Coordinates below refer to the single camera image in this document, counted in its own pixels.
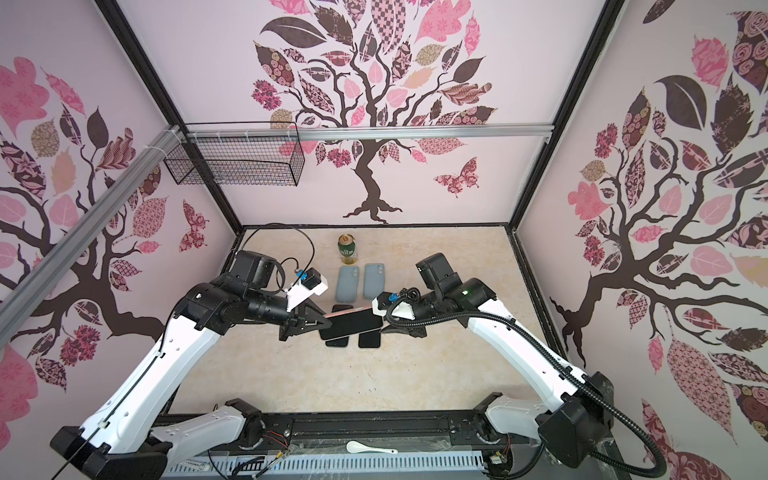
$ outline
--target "light blue phone case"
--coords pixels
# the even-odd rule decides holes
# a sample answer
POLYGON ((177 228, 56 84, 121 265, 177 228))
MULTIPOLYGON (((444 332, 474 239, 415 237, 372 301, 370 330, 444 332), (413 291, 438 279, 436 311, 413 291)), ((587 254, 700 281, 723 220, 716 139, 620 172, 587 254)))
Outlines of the light blue phone case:
POLYGON ((368 263, 366 265, 366 278, 362 285, 362 297, 375 299, 384 291, 384 264, 368 263))
POLYGON ((357 298, 357 284, 360 281, 358 266, 342 266, 339 269, 339 282, 336 284, 336 301, 351 303, 357 298))

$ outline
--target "enclosure wall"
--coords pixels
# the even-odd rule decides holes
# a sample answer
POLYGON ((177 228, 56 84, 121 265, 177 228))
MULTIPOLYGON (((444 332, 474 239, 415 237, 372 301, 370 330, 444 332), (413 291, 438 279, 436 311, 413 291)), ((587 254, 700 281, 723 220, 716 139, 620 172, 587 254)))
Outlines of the enclosure wall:
POLYGON ((765 2, 630 2, 520 228, 571 360, 671 478, 765 475, 767 42, 765 2))
MULTIPOLYGON (((166 122, 92 2, 4 2, 0 38, 4 298, 166 122)), ((0 352, 0 476, 53 475, 52 436, 124 381, 232 241, 204 187, 164 167, 143 183, 0 352)))

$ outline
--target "black wire basket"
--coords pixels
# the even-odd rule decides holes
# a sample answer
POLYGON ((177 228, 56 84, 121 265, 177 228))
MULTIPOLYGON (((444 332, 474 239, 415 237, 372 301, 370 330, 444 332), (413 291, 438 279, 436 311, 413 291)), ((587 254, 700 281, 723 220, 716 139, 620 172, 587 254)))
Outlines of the black wire basket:
POLYGON ((165 158, 165 166, 179 185, 202 184, 193 160, 202 160, 219 185, 299 184, 304 168, 299 131, 295 122, 248 122, 268 124, 274 134, 243 130, 242 136, 228 131, 189 133, 165 158))

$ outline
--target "white spoon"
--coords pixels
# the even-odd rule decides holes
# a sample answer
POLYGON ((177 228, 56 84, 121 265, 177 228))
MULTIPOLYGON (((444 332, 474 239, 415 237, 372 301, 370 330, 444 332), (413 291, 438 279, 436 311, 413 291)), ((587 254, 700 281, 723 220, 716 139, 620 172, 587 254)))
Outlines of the white spoon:
POLYGON ((369 447, 363 445, 360 442, 352 440, 346 444, 346 451, 349 453, 362 453, 362 452, 381 452, 381 453, 397 453, 395 449, 378 449, 376 447, 369 447))

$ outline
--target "black smartphone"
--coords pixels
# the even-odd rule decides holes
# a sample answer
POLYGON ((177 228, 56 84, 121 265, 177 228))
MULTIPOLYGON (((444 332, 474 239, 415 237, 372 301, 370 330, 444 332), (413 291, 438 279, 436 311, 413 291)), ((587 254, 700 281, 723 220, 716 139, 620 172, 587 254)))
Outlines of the black smartphone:
POLYGON ((325 341, 356 335, 357 333, 372 332, 384 326, 382 317, 376 315, 371 306, 329 313, 326 318, 332 320, 333 325, 320 330, 320 338, 325 341))

